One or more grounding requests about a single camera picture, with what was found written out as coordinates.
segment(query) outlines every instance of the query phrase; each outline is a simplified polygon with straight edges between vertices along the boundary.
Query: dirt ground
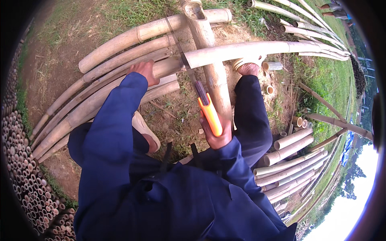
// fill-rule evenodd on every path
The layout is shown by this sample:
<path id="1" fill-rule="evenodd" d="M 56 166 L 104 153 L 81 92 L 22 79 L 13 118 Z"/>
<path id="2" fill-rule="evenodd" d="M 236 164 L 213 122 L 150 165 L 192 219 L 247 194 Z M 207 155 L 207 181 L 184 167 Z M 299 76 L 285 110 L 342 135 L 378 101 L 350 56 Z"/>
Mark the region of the dirt ground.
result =
<path id="1" fill-rule="evenodd" d="M 78 70 L 78 62 L 99 46 L 98 35 L 95 34 L 93 26 L 100 24 L 101 17 L 93 10 L 94 4 L 94 0 L 85 0 L 78 6 L 79 13 L 66 20 L 69 26 L 65 32 L 67 37 L 63 43 L 57 44 L 55 47 L 48 47 L 42 36 L 39 35 L 54 12 L 55 2 L 48 1 L 36 15 L 32 23 L 32 32 L 27 41 L 28 54 L 22 70 L 23 81 L 28 89 L 26 104 L 30 112 L 29 118 L 32 126 L 38 123 L 55 99 L 82 76 Z M 218 24 L 213 28 L 213 32 L 217 45 L 260 40 L 254 37 L 246 27 L 235 24 Z M 176 35 L 185 52 L 195 50 L 190 30 L 176 31 Z M 292 66 L 288 58 L 279 54 L 269 56 L 268 59 L 272 58 L 279 59 L 284 65 L 284 70 L 267 73 L 260 71 L 258 77 L 262 89 L 267 84 L 274 87 L 274 94 L 266 95 L 263 93 L 263 97 L 269 113 L 272 133 L 276 135 L 288 126 L 290 116 L 296 108 L 293 104 L 296 95 L 291 88 L 294 86 L 291 79 Z M 304 62 L 313 64 L 311 58 L 305 58 Z M 234 105 L 234 87 L 241 75 L 232 70 L 232 63 L 233 61 L 225 61 L 224 67 L 227 72 L 231 104 Z M 202 68 L 196 68 L 194 71 L 196 77 L 205 83 Z M 188 145 L 193 142 L 196 143 L 199 151 L 208 148 L 205 135 L 199 134 L 201 128 L 198 121 L 199 107 L 189 79 L 186 73 L 178 73 L 177 76 L 180 90 L 155 100 L 177 118 L 171 117 L 150 103 L 139 108 L 150 129 L 161 140 L 162 147 L 153 156 L 162 157 L 166 144 L 173 140 L 171 159 L 174 161 L 191 153 Z M 65 193 L 77 200 L 81 168 L 71 160 L 67 147 L 45 160 L 43 165 L 57 178 Z"/>

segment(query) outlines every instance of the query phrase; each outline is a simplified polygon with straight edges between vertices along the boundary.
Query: blue sleeve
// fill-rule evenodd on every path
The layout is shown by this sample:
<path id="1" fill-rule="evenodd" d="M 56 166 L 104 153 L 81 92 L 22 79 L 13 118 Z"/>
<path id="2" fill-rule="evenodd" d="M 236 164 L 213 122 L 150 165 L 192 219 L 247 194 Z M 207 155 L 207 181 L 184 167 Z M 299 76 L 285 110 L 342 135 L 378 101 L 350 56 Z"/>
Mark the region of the blue sleeve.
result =
<path id="1" fill-rule="evenodd" d="M 146 78 L 128 74 L 96 115 L 83 143 L 79 206 L 86 207 L 112 188 L 129 184 L 133 153 L 132 117 L 147 90 Z"/>
<path id="2" fill-rule="evenodd" d="M 286 229 L 287 227 L 281 221 L 267 196 L 261 192 L 261 187 L 256 185 L 251 169 L 241 156 L 241 144 L 237 137 L 233 136 L 232 141 L 218 149 L 217 152 L 222 166 L 222 178 L 241 187 L 279 231 Z"/>

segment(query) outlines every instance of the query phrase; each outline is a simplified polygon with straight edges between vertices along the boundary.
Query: hand saw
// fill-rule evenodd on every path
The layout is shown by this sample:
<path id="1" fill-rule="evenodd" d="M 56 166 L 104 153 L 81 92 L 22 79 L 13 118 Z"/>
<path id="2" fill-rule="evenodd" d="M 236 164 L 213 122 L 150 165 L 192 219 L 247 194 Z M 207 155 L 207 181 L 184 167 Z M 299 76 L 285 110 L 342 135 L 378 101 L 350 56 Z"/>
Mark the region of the hand saw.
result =
<path id="1" fill-rule="evenodd" d="M 189 62 L 186 59 L 184 52 L 182 51 L 181 45 L 179 44 L 179 42 L 174 34 L 173 28 L 170 25 L 168 17 L 166 16 L 165 19 L 166 19 L 166 22 L 168 23 L 171 35 L 173 36 L 173 39 L 176 43 L 178 52 L 179 52 L 181 59 L 182 59 L 182 63 L 185 65 L 185 68 L 186 68 L 186 71 L 187 71 L 188 76 L 190 78 L 190 81 L 191 81 L 193 88 L 195 89 L 196 94 L 198 96 L 198 104 L 199 104 L 202 112 L 204 113 L 205 117 L 208 120 L 210 129 L 212 130 L 213 135 L 215 135 L 216 137 L 219 137 L 222 134 L 222 126 L 221 126 L 220 120 L 218 118 L 216 109 L 215 109 L 215 107 L 212 103 L 212 100 L 210 98 L 210 95 L 209 95 L 209 93 L 207 93 L 205 91 L 204 87 L 202 86 L 201 81 L 196 80 L 196 77 L 194 76 L 193 70 L 191 69 Z"/>

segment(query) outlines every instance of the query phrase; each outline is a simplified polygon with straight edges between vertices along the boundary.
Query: orange saw handle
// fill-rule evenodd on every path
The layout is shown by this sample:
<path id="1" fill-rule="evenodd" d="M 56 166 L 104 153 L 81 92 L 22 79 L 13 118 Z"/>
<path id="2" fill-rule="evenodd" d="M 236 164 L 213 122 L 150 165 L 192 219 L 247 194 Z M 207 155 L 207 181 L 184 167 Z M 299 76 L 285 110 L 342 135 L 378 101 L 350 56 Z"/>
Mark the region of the orange saw handle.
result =
<path id="1" fill-rule="evenodd" d="M 220 119 L 218 118 L 215 107 L 213 106 L 212 100 L 210 99 L 209 93 L 207 93 L 209 104 L 203 105 L 201 98 L 198 98 L 198 104 L 201 107 L 202 112 L 208 120 L 210 129 L 212 130 L 213 135 L 216 137 L 221 136 L 222 134 L 222 126 L 220 123 Z"/>

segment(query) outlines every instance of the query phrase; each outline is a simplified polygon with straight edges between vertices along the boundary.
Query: beige sandal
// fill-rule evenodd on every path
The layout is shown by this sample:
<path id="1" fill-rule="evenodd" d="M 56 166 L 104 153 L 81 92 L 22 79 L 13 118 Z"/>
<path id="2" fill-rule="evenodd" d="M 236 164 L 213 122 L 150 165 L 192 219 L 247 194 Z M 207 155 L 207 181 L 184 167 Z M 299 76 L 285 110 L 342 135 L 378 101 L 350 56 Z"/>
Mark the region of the beige sandal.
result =
<path id="1" fill-rule="evenodd" d="M 154 142 L 157 145 L 156 151 L 159 150 L 161 147 L 161 142 L 159 141 L 158 137 L 150 130 L 150 128 L 147 126 L 145 120 L 141 116 L 141 114 L 138 111 L 134 112 L 134 116 L 131 122 L 131 125 L 141 134 L 148 134 L 151 136 L 151 138 L 154 140 Z"/>

